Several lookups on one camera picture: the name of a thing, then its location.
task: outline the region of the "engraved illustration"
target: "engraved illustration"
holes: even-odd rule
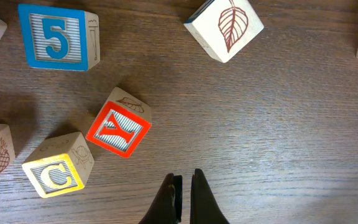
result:
[[[77,157],[77,165],[81,163],[82,167],[86,169],[86,162],[92,164],[91,152],[84,146],[78,146],[77,149],[71,149],[71,151],[74,153],[74,156]]]
[[[229,0],[231,7],[224,10],[219,18],[219,30],[226,43],[227,52],[245,34],[248,28],[248,16],[244,10],[234,5],[234,0]]]
[[[9,153],[7,153],[7,145],[2,138],[0,138],[0,172],[2,172],[8,165],[11,160]]]
[[[45,146],[42,146],[41,148],[40,148],[40,151],[41,152],[45,152],[45,151],[47,151],[47,150],[49,150],[49,149],[51,149],[51,148],[55,148],[55,149],[59,149],[59,148],[61,148],[62,146],[64,146],[65,144],[67,144],[68,143],[68,140],[66,139],[66,140],[63,140],[62,142],[53,142],[53,143],[51,143],[51,144],[47,144],[47,145],[45,145]]]
[[[96,37],[97,37],[97,28],[99,27],[98,22],[96,20],[91,20],[88,21],[88,27],[89,27],[89,31],[91,32],[91,38],[92,38],[92,44],[93,44],[93,49],[94,49],[94,60],[98,59],[98,43],[96,41]]]
[[[137,111],[139,113],[144,112],[142,103],[138,103],[131,98],[124,97],[122,100],[117,100],[117,102],[122,103],[123,105],[125,105],[125,106],[129,107],[130,109]]]
[[[200,45],[203,48],[209,48],[208,44],[205,42],[204,38],[199,33],[195,32],[192,34],[193,34],[193,37],[200,43]]]

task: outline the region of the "blue number 5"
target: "blue number 5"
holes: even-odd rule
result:
[[[57,26],[62,28],[62,30],[66,30],[65,21],[62,19],[42,19],[42,26],[44,28],[44,36],[47,40],[56,37],[62,45],[58,52],[56,52],[53,47],[48,46],[48,55],[54,59],[62,59],[65,57],[68,53],[68,41],[62,33],[52,30],[52,26]]]

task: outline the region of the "yellow block face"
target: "yellow block face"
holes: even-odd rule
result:
[[[43,198],[84,188],[70,157],[60,154],[22,165],[38,194]]]

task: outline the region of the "letter c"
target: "letter c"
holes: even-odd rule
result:
[[[49,176],[49,171],[53,170],[53,169],[58,169],[62,172],[66,172],[65,167],[63,166],[63,164],[59,164],[59,165],[51,165],[46,167],[42,172],[41,172],[41,180],[50,188],[53,189],[63,189],[66,188],[68,186],[70,186],[71,184],[71,177],[67,177],[67,182],[63,185],[58,185],[55,184],[52,179]]]

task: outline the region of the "wooden floor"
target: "wooden floor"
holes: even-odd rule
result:
[[[195,168],[231,224],[358,223],[358,0],[250,0],[265,29],[226,64],[182,24],[203,1],[0,0],[0,123],[17,156],[0,223],[138,223],[170,172],[189,223]],[[22,2],[97,13],[101,62],[30,68]],[[115,86],[151,106],[148,135],[130,159],[89,143],[86,188],[40,198],[23,161],[49,136],[86,133]]]

